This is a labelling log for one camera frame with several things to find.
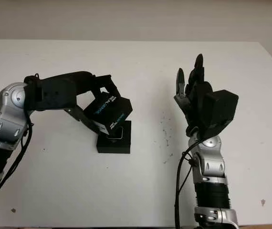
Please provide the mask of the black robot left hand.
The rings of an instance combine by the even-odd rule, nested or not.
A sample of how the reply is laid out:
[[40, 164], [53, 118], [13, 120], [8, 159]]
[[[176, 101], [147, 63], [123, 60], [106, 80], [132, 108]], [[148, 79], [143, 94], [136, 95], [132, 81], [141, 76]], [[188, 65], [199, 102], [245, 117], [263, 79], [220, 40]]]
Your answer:
[[84, 110], [77, 105], [77, 96], [91, 92], [95, 99], [100, 98], [103, 87], [111, 95], [120, 96], [111, 75], [95, 76], [86, 71], [65, 73], [42, 79], [37, 83], [37, 87], [42, 91], [42, 100], [36, 106], [39, 111], [64, 110], [97, 134], [101, 131], [84, 113]]

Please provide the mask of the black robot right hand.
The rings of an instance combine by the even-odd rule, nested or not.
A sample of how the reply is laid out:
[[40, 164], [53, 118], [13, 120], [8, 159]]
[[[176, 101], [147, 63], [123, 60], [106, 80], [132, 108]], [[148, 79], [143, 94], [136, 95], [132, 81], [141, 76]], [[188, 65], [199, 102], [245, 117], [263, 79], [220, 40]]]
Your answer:
[[204, 80], [203, 55], [197, 55], [194, 68], [189, 74], [188, 83], [185, 83], [182, 68], [178, 69], [176, 76], [176, 94], [174, 99], [182, 110], [186, 121], [186, 135], [191, 137], [194, 133], [203, 130], [200, 120], [201, 100], [208, 92], [212, 92], [211, 85]]

